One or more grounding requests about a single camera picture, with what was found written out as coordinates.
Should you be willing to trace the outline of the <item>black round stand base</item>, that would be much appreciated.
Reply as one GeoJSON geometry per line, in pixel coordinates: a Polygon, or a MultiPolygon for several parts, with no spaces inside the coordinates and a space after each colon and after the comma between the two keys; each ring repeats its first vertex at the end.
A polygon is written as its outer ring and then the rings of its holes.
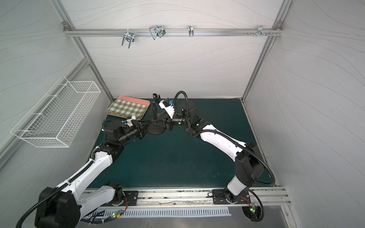
{"type": "Polygon", "coordinates": [[[165,127],[161,122],[150,123],[146,127],[146,132],[152,135],[160,135],[165,132],[165,127]]]}

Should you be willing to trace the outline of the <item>metal U-bolt clamp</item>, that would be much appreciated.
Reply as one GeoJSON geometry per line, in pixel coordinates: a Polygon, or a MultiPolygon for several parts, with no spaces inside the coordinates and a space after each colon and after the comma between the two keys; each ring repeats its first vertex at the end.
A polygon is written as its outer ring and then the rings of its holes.
{"type": "Polygon", "coordinates": [[[122,39],[122,46],[126,43],[128,43],[128,48],[131,47],[131,44],[135,41],[135,35],[132,32],[125,32],[123,39],[122,39]]]}

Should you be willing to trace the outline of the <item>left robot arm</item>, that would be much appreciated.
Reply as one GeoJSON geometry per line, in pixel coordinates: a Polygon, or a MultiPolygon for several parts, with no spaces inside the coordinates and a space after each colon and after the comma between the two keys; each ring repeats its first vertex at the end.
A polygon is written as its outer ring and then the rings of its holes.
{"type": "Polygon", "coordinates": [[[103,170],[118,159],[125,143],[145,136],[145,125],[138,120],[130,123],[109,121],[104,134],[103,142],[94,149],[88,163],[57,187],[45,188],[39,195],[39,201],[20,217],[17,228],[22,227],[32,212],[36,213],[37,228],[74,228],[82,218],[103,204],[119,206],[127,203],[123,187],[113,182],[90,195],[82,194],[103,170]]]}

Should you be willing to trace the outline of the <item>small metal bracket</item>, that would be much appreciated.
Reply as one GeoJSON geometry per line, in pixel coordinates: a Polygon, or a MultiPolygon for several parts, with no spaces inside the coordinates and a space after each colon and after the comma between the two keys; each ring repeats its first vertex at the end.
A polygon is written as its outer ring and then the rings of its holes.
{"type": "Polygon", "coordinates": [[[189,33],[189,37],[193,37],[194,36],[194,28],[192,25],[188,26],[188,33],[189,33]]]}

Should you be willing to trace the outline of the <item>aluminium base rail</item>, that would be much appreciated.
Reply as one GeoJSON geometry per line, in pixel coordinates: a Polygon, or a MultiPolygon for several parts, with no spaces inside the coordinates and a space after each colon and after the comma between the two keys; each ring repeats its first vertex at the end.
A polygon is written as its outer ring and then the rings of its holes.
{"type": "MultiPolygon", "coordinates": [[[[124,193],[137,191],[134,208],[215,207],[211,188],[123,188],[124,193]]],[[[290,206],[284,187],[253,187],[248,200],[264,206],[290,206]]]]}

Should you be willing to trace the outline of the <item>metal double hook clamp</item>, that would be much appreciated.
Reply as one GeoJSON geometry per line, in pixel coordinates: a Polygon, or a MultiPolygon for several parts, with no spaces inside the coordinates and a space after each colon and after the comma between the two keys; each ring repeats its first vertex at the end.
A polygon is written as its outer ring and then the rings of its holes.
{"type": "Polygon", "coordinates": [[[161,38],[166,34],[163,25],[153,25],[149,28],[149,32],[151,33],[153,40],[156,40],[157,37],[161,38]]]}

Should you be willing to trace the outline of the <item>horizontal aluminium top rail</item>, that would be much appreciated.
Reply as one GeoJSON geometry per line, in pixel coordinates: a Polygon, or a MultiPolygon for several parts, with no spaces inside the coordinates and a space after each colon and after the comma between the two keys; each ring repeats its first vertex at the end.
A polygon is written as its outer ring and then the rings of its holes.
{"type": "MultiPolygon", "coordinates": [[[[248,31],[256,28],[195,28],[193,37],[236,37],[249,36],[248,31]]],[[[138,29],[74,29],[64,31],[67,37],[123,37],[125,32],[135,37],[152,37],[148,28],[138,29]]],[[[166,28],[164,37],[189,37],[188,28],[166,28]]],[[[272,36],[281,36],[282,29],[271,29],[272,36]]]]}

